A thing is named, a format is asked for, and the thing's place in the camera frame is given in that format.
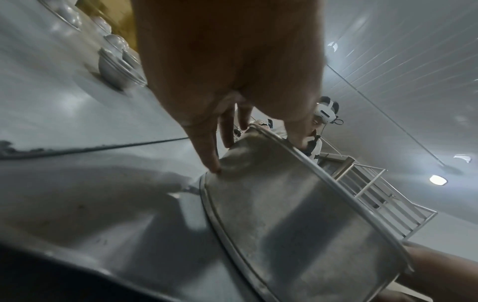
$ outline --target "ceiling light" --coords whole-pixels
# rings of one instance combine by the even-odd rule
[[[469,164],[470,161],[472,161],[472,157],[470,155],[464,155],[464,154],[457,154],[453,158],[463,159],[464,161],[467,162],[467,164]]]
[[[443,186],[448,182],[446,179],[438,175],[432,175],[432,177],[430,177],[430,181],[437,186]]]

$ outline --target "metal railing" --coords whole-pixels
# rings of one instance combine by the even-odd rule
[[[335,161],[335,171],[327,161]],[[436,211],[411,202],[386,181],[382,177],[386,169],[359,164],[352,157],[324,153],[319,166],[328,168],[332,177],[374,212],[397,238],[409,239],[437,215]]]

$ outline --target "metal bowl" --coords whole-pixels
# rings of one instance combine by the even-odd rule
[[[130,50],[123,49],[122,58],[126,63],[130,64],[134,69],[136,70],[141,69],[140,59],[134,56]]]
[[[120,90],[127,90],[138,86],[144,87],[146,85],[146,80],[142,75],[107,49],[102,48],[100,50],[98,68],[101,76]]]
[[[99,33],[103,36],[111,35],[111,25],[100,16],[92,17],[91,20],[98,26]]]
[[[367,302],[411,269],[363,204],[269,130],[251,125],[201,196],[232,259],[267,302]]]
[[[128,42],[126,42],[121,36],[111,34],[105,36],[105,40],[119,51],[123,51],[123,49],[127,50],[129,48]]]
[[[69,24],[71,27],[80,30],[81,18],[80,14],[75,11],[64,0],[39,0],[47,9],[54,13],[57,17]]]

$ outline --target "metal pot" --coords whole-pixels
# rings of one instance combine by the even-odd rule
[[[251,125],[201,179],[203,205],[267,302],[366,302],[410,267],[401,244],[324,170]]]

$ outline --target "white wall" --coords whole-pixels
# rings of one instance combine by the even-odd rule
[[[478,262],[478,225],[438,213],[409,241]]]

